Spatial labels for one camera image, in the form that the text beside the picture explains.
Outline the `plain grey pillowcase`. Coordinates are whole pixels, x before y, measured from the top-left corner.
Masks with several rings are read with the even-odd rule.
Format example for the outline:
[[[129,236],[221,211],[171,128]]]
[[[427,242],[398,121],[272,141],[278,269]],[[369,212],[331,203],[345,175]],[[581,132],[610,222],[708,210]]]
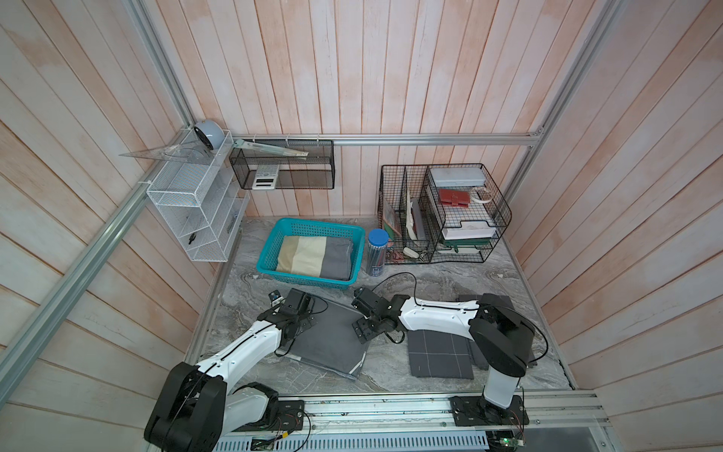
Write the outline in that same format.
[[[320,297],[312,297],[312,314],[304,331],[278,354],[337,375],[357,380],[368,343],[357,337],[353,324],[365,318],[351,307]]]

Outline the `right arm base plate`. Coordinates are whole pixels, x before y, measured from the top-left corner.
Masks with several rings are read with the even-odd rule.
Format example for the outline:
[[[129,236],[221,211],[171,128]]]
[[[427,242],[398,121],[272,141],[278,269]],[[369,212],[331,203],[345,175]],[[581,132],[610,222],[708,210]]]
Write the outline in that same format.
[[[484,397],[450,397],[449,402],[457,427],[525,427],[529,424],[525,403],[520,395],[512,397],[506,409],[497,407]]]

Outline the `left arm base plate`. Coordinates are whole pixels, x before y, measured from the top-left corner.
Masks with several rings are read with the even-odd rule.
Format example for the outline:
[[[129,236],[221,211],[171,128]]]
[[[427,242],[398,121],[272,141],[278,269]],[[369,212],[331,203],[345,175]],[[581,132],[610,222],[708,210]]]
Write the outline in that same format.
[[[302,431],[305,419],[305,402],[303,400],[285,400],[271,403],[262,419],[234,429],[233,432],[247,431]]]

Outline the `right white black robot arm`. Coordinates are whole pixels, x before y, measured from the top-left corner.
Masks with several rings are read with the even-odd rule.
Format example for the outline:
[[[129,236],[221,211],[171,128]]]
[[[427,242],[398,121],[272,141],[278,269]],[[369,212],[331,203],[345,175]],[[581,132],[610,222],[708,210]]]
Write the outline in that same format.
[[[436,331],[474,341],[489,366],[485,403],[497,409],[511,406],[538,334],[533,322],[494,294],[471,301],[426,301],[406,295],[385,299],[360,288],[354,292],[352,307],[363,315],[353,323],[361,343],[392,331]]]

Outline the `beige grey striped pillowcase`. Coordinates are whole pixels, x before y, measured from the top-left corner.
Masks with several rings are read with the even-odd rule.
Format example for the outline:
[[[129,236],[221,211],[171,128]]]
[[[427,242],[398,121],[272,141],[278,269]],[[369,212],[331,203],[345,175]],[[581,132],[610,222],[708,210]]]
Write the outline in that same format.
[[[299,237],[282,241],[276,271],[335,281],[348,281],[353,243],[345,237]]]

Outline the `teal plastic basket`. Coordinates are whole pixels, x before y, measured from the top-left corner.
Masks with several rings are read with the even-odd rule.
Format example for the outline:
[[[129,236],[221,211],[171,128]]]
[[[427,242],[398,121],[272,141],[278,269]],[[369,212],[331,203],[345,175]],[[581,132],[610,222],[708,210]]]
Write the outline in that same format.
[[[360,226],[281,218],[256,269],[288,284],[345,290],[357,281],[365,239]]]

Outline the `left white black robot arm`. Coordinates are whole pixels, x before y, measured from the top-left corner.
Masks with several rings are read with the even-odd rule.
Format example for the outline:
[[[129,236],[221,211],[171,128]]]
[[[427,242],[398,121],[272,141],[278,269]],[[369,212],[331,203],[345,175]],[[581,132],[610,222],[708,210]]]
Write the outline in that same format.
[[[279,393],[259,382],[238,386],[252,367],[279,348],[292,346],[314,325],[314,296],[292,289],[269,294],[271,307],[223,350],[190,365],[175,365],[145,427],[144,440],[162,451],[212,451],[237,429],[272,431],[261,440],[274,444],[304,429],[302,402],[279,401]]]

